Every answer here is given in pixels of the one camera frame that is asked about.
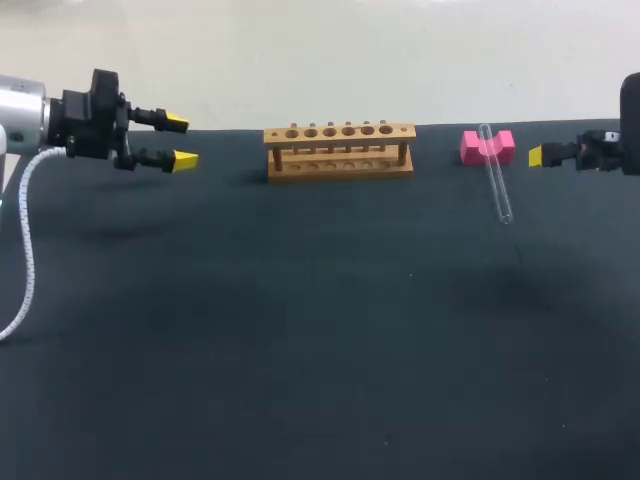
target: white coiled cable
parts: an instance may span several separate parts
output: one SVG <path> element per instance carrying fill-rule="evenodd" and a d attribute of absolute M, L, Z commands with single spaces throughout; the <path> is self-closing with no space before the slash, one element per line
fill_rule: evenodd
<path fill-rule="evenodd" d="M 44 150 L 38 155 L 33 157 L 33 160 L 29 162 L 27 168 L 24 169 L 22 179 L 20 179 L 20 189 L 18 191 L 18 204 L 20 208 L 20 226 L 22 227 L 22 242 L 24 244 L 24 257 L 27 263 L 27 286 L 24 291 L 24 299 L 22 300 L 22 306 L 15 316 L 13 321 L 0 332 L 0 341 L 11 335 L 16 328 L 22 323 L 22 321 L 29 313 L 31 308 L 31 302 L 33 301 L 33 294 L 36 285 L 36 266 L 33 260 L 33 247 L 31 245 L 31 229 L 29 228 L 29 210 L 27 208 L 27 192 L 29 191 L 29 181 L 31 175 L 40 163 L 48 158 L 53 157 L 66 157 L 67 151 L 64 148 L 52 148 L 50 150 Z"/>

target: black tablecloth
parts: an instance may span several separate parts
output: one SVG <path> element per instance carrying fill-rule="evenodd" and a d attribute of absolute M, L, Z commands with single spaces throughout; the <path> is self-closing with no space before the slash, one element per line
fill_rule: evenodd
<path fill-rule="evenodd" d="M 464 125 L 418 128 L 413 180 L 270 186 L 261 132 L 134 134 L 199 151 L 184 175 L 49 161 L 0 478 L 640 478 L 640 180 L 526 166 L 591 127 L 494 126 L 510 227 Z"/>

